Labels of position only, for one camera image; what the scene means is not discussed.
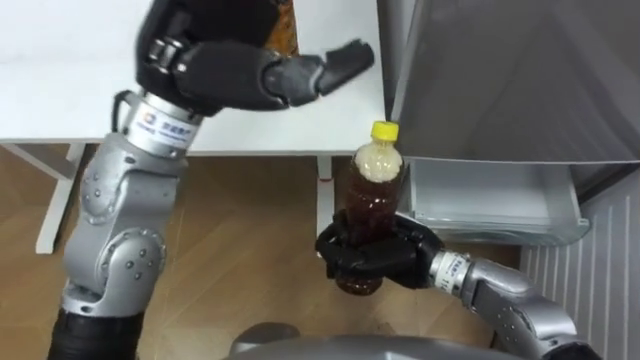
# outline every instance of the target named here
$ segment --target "plastic bottle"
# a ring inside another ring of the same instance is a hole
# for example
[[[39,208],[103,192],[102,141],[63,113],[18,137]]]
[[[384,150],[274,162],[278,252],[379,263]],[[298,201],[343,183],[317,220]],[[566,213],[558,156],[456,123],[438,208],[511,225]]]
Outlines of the plastic bottle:
[[[298,38],[293,0],[280,1],[279,3],[280,20],[273,29],[265,47],[276,50],[282,55],[296,55],[298,54]]]
[[[391,235],[402,181],[404,161],[394,147],[398,124],[377,121],[371,132],[372,141],[362,146],[351,160],[347,193],[348,246],[385,240]],[[353,295],[373,294],[382,279],[337,277],[340,289]]]

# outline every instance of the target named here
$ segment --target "table leg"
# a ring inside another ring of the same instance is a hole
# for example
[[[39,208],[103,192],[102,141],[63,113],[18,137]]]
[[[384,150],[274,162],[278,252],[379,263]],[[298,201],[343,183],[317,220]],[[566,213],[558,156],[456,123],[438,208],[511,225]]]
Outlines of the table leg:
[[[36,242],[36,254],[52,254],[86,144],[71,144],[67,156],[46,145],[2,144],[4,148],[57,179]]]
[[[318,156],[318,207],[316,232],[320,234],[332,221],[335,212],[335,181],[331,156]]]

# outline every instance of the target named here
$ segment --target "yellow bottle cap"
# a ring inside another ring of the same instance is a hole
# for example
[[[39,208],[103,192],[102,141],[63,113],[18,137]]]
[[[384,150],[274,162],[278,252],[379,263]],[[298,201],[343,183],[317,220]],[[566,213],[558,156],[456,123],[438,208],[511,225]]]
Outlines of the yellow bottle cap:
[[[376,121],[373,123],[373,130],[371,130],[371,137],[381,141],[398,140],[398,132],[400,127],[398,124],[389,121]]]

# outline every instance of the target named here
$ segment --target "refrigerator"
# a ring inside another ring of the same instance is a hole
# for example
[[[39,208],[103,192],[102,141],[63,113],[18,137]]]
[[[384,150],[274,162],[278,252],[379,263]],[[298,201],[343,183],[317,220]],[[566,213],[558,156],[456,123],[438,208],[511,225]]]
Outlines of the refrigerator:
[[[640,1],[380,5],[400,211],[522,246],[604,358],[640,358]]]

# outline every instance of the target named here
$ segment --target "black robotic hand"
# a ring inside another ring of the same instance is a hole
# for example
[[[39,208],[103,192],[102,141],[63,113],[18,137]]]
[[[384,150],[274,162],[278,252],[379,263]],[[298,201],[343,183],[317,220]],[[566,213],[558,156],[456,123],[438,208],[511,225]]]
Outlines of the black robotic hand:
[[[426,226],[396,215],[393,236],[357,249],[349,241],[346,211],[333,216],[318,237],[316,251],[327,263],[327,277],[338,275],[370,279],[386,277],[409,289],[432,285],[429,269],[444,245]]]
[[[361,41],[326,56],[262,48],[278,0],[155,0],[136,44],[136,80],[195,114],[222,108],[281,110],[336,90],[374,63]]]

